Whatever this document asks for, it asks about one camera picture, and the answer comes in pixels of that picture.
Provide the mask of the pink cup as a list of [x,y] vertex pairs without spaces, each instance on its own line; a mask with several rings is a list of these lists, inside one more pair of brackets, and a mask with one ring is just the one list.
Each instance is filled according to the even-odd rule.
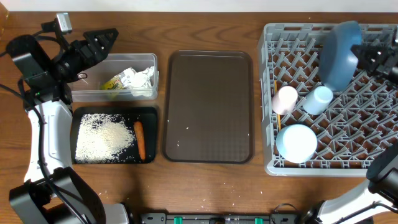
[[296,105],[298,93],[292,86],[283,86],[272,98],[272,110],[279,115],[291,113]]

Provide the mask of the light blue cup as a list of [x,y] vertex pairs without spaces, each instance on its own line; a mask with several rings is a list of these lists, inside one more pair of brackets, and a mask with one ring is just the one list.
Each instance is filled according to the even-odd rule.
[[333,92],[326,86],[318,86],[312,90],[303,102],[303,109],[311,115],[322,114],[333,99]]

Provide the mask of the wooden chopstick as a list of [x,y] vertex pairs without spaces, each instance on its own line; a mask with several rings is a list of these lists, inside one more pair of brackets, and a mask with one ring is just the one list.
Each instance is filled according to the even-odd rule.
[[[278,91],[278,89],[277,89],[277,81],[274,80],[274,96],[277,95],[277,91]],[[278,131],[280,131],[281,130],[281,123],[280,123],[280,115],[279,114],[277,114],[277,127],[278,127]]]

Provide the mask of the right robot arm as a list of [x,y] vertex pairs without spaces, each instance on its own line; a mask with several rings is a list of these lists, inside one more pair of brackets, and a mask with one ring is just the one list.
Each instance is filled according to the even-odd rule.
[[[357,64],[372,77],[397,88],[397,28],[386,47],[361,43],[349,47]],[[382,212],[397,213],[397,145],[386,149],[370,165],[366,180],[344,195],[321,201],[298,223],[357,223]]]

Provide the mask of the yellow foil snack wrapper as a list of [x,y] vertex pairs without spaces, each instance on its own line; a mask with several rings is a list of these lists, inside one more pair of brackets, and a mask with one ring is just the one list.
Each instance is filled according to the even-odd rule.
[[119,75],[114,76],[109,81],[105,82],[100,86],[100,90],[123,90],[125,89],[121,77]]

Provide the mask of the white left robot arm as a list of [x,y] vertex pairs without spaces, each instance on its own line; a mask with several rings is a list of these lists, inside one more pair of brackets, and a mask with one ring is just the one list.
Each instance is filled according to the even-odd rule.
[[9,192],[9,203],[24,223],[128,223],[121,203],[105,205],[73,170],[70,150],[72,93],[69,83],[103,61],[118,32],[85,32],[67,42],[62,30],[55,39],[63,54],[50,58],[39,44],[45,34],[22,35],[6,52],[22,73],[15,95],[24,103],[32,126],[30,164],[22,185]]

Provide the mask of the dark blue plate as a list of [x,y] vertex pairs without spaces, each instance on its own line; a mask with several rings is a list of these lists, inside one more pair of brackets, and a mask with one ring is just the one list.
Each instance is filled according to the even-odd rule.
[[358,22],[342,22],[332,28],[323,43],[318,71],[326,87],[332,91],[343,91],[349,85],[358,65],[358,58],[351,47],[361,43]]

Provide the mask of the white napkin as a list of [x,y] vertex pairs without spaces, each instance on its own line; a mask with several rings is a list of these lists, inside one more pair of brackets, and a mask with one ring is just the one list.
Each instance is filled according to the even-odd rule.
[[141,72],[137,72],[133,76],[132,86],[134,88],[151,88],[152,84],[150,82],[152,76],[154,75],[154,66],[148,67]]

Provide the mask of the light blue bowl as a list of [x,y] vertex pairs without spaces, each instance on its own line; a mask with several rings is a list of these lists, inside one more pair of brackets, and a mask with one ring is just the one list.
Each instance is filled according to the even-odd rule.
[[282,128],[275,143],[279,154],[285,160],[296,164],[311,159],[318,146],[315,133],[302,124]]

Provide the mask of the white tissue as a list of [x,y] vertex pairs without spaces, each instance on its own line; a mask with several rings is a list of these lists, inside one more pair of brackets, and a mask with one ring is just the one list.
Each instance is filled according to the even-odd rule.
[[138,87],[139,83],[136,81],[136,71],[132,67],[121,72],[119,79],[124,89]]

